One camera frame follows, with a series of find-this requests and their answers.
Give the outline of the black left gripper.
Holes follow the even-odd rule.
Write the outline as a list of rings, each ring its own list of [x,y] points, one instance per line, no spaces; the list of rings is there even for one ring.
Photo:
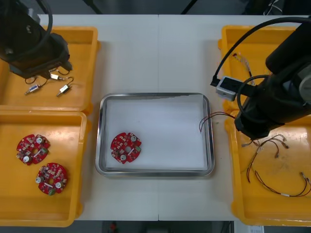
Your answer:
[[[52,33],[47,43],[35,53],[22,57],[9,65],[10,71],[24,79],[41,76],[50,79],[50,71],[62,67],[66,71],[73,69],[69,61],[68,44],[64,38]]]

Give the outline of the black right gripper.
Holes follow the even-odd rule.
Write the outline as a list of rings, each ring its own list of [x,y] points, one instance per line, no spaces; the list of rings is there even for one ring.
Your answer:
[[[246,85],[255,80],[263,81],[254,86],[252,96],[241,103],[241,94]],[[271,130],[304,117],[304,101],[299,93],[301,78],[280,75],[257,75],[242,83],[237,91],[240,109],[235,118],[236,129],[250,139],[261,139]]]

